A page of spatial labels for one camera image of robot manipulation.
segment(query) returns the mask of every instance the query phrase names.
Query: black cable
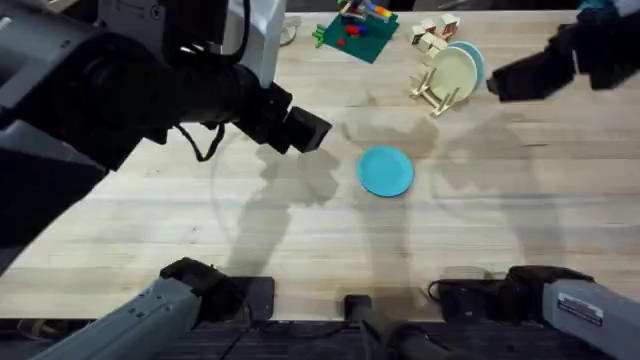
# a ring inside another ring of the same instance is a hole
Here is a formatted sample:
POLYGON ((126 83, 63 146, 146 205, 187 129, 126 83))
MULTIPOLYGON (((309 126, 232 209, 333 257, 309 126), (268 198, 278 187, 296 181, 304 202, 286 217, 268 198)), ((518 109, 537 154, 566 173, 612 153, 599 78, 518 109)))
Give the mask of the black cable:
POLYGON ((224 124, 218 125, 218 132, 216 133, 216 137, 211 142, 211 145, 209 146, 209 150, 207 151, 207 154, 205 156, 202 156, 202 152, 200 152, 200 149, 198 148, 198 145, 191 137, 191 134, 189 134, 189 132, 180 124, 176 125, 175 127, 176 129, 178 129, 178 131, 180 131, 182 136, 184 136, 185 139, 187 139, 189 144, 191 144, 191 147, 193 148, 193 152, 195 152, 196 154, 196 159, 198 159, 199 162, 205 162, 205 161, 211 160, 213 155, 216 153, 216 150, 218 150, 218 146, 222 142, 222 139, 224 139, 224 134, 225 134, 224 124))
POLYGON ((249 306, 249 304, 246 302, 245 302, 245 311, 248 312, 247 327, 244 328, 242 331, 240 331, 240 333, 236 336, 236 338, 233 339, 233 341, 229 344, 229 346, 227 346, 227 348, 224 350, 222 355, 220 355, 220 358, 218 358, 218 360, 224 360, 227 356, 229 356, 231 351, 236 347, 236 345, 238 345, 240 340, 242 340, 242 338, 245 335, 247 335, 249 331, 251 331, 251 329, 253 329, 253 314, 251 311, 251 306, 249 306))
POLYGON ((220 355, 220 358, 218 360, 224 360, 227 356, 229 356, 231 351, 233 351, 236 345, 238 345, 240 340, 242 340, 242 338, 247 335, 249 331, 251 331, 251 329, 253 329, 253 310, 251 309, 251 305, 249 305, 249 303, 247 302, 245 295, 243 294, 242 290, 240 290, 238 285, 233 281, 231 281, 231 284, 236 290, 235 293, 238 297, 238 300, 242 301, 243 303, 243 308, 247 315, 247 327, 240 331, 236 338, 233 339, 229 346, 227 346, 227 348, 222 352, 222 355, 220 355))

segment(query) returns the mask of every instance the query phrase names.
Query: red block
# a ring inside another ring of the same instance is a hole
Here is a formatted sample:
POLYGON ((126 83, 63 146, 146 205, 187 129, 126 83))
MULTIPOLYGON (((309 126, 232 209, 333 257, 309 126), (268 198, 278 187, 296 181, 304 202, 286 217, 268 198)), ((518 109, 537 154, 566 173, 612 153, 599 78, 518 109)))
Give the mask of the red block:
POLYGON ((353 35, 353 36, 360 35, 360 29, 358 29, 357 26, 347 25, 345 27, 345 30, 347 30, 347 34, 349 34, 349 35, 353 35))

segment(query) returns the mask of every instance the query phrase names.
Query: wood grain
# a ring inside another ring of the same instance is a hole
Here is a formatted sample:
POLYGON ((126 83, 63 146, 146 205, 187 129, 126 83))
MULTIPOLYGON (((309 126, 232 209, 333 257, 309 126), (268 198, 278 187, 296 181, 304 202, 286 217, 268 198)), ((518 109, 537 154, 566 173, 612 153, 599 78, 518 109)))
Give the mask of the wood grain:
MULTIPOLYGON (((120 172, 53 224, 0 278, 0 317, 102 316, 183 256, 230 275, 271 275, 276 317, 339 317, 372 295, 392 316, 437 318, 421 294, 452 274, 552 264, 640 300, 640 81, 594 93, 580 78, 545 102, 479 91, 437 121, 408 94, 421 75, 404 14, 375 65, 310 34, 303 16, 278 82, 334 124, 322 149, 279 156, 232 131, 198 164, 184 139, 142 144, 120 172), (376 198, 355 169, 393 145, 416 167, 404 197, 376 198)), ((573 12, 463 13, 458 39, 488 71, 540 50, 573 12)), ((193 128, 205 144, 212 134, 193 128)))

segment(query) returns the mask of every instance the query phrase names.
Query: blue plate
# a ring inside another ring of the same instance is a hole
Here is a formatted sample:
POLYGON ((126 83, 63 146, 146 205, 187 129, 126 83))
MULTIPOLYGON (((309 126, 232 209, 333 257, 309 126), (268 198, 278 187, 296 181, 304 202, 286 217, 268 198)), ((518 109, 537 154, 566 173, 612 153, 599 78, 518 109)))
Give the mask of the blue plate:
POLYGON ((476 86, 473 89, 478 90, 478 88, 480 87, 480 84, 484 82, 484 58, 482 57, 482 53, 480 53, 480 50, 478 50, 478 48, 475 45, 466 41, 454 41, 451 44, 449 44, 449 46, 464 50, 467 54, 471 56, 473 61, 476 63, 476 69, 478 71, 478 79, 476 80, 476 86))
POLYGON ((398 196, 406 192, 413 182, 413 165, 400 150, 377 146, 360 158, 358 178, 362 186, 375 195, 398 196))

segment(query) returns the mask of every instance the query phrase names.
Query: wire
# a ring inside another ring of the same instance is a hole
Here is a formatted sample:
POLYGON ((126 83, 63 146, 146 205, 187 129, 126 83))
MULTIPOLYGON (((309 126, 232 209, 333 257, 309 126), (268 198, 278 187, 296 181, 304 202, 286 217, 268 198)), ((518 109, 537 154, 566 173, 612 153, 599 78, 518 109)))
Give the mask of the wire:
POLYGON ((218 146, 222 142, 222 139, 224 139, 224 134, 225 134, 224 124, 219 124, 218 132, 216 133, 216 137, 211 142, 211 145, 209 146, 209 150, 207 151, 207 154, 202 156, 202 152, 200 152, 200 149, 198 148, 198 145, 196 144, 196 142, 193 140, 193 137, 191 137, 191 134, 189 134, 189 132, 180 124, 176 125, 175 128, 178 129, 178 131, 180 131, 180 133, 182 134, 182 136, 185 137, 185 139, 187 139, 187 141, 193 148, 193 152, 196 154, 196 159, 198 159, 199 162, 205 162, 205 161, 211 160, 213 155, 216 153, 216 150, 218 150, 218 146))
POLYGON ((236 347, 236 345, 238 345, 240 340, 242 340, 242 338, 245 335, 247 335, 249 333, 249 331, 251 331, 253 329, 253 313, 251 311, 251 306, 247 302, 244 303, 244 309, 245 309, 245 312, 248 313, 247 327, 244 328, 242 331, 240 331, 240 333, 236 336, 236 338, 233 339, 233 341, 229 344, 229 346, 227 346, 227 348, 224 350, 222 355, 220 355, 218 360, 224 360, 227 356, 229 356, 231 351, 233 351, 233 349, 236 347))

